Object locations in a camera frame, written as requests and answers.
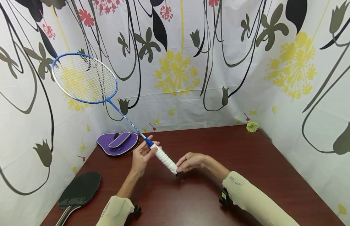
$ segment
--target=brown tabletop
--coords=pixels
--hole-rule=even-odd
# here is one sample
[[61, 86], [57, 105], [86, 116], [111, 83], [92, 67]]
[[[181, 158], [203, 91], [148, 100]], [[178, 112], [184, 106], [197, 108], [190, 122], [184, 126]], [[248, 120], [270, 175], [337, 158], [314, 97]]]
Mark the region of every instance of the brown tabletop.
[[[226, 126], [153, 135], [174, 162], [187, 152], [200, 152], [237, 171], [301, 226], [344, 225], [261, 131], [249, 133], [245, 126]], [[114, 158], [97, 147], [78, 175], [97, 171], [102, 176], [101, 187], [88, 205], [72, 213], [65, 226], [95, 226], [108, 199], [120, 189], [131, 162], [132, 154]], [[259, 224], [237, 206], [223, 207], [218, 201], [221, 189], [221, 182], [206, 171], [193, 170], [177, 178], [154, 157], [131, 196], [142, 214], [138, 219], [129, 217], [126, 225]], [[54, 226], [61, 214], [56, 204], [41, 225]]]

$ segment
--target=shuttlecock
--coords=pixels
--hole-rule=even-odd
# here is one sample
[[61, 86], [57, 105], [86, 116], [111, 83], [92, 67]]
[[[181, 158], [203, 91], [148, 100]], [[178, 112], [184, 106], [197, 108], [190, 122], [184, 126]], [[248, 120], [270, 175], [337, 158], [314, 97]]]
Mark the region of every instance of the shuttlecock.
[[257, 123], [256, 121], [250, 121], [247, 123], [247, 131], [254, 133], [255, 131], [257, 131], [259, 128], [259, 123]]

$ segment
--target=blue badminton racket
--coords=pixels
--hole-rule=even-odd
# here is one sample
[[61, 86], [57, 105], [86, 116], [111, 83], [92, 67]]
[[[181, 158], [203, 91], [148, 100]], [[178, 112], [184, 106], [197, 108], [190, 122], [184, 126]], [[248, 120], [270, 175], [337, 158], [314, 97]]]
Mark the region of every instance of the blue badminton racket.
[[175, 163], [159, 146], [144, 136], [111, 101], [117, 93], [118, 83], [115, 75], [106, 65], [85, 54], [65, 53], [53, 61], [51, 68], [54, 80], [68, 96], [88, 104], [109, 102], [145, 139], [150, 148], [157, 147], [156, 157], [173, 174], [177, 174]]

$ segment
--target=beige arm sleeve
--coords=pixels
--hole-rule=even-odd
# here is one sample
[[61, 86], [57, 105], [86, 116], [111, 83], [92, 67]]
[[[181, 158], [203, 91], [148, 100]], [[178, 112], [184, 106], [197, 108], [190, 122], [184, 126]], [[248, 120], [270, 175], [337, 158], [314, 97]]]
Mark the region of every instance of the beige arm sleeve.
[[112, 196], [103, 209], [96, 226], [123, 226], [134, 209], [134, 205], [128, 198]]
[[223, 181], [234, 205], [246, 210], [265, 226], [299, 226], [270, 197], [237, 172], [230, 172]]

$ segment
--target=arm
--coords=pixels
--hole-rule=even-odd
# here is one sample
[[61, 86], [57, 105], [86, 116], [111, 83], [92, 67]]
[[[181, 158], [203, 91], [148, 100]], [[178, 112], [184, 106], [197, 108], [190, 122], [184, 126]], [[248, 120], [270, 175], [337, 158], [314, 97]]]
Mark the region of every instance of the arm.
[[120, 198], [130, 198], [139, 178], [139, 173], [130, 171], [116, 196]]
[[229, 169], [225, 168], [222, 164], [208, 155], [204, 157], [204, 168], [208, 169], [220, 181], [227, 178], [230, 173]]
[[177, 167], [178, 172], [187, 172], [197, 167], [208, 169], [218, 180], [223, 181], [233, 204], [252, 214], [262, 225], [299, 226], [265, 193], [210, 156], [189, 152], [179, 160]]
[[117, 195], [112, 196], [106, 204], [96, 226], [123, 226], [129, 214], [134, 212], [134, 205], [129, 200], [139, 178], [144, 174], [147, 162], [155, 154], [157, 148], [150, 150], [146, 142], [142, 142], [132, 152], [132, 167]]

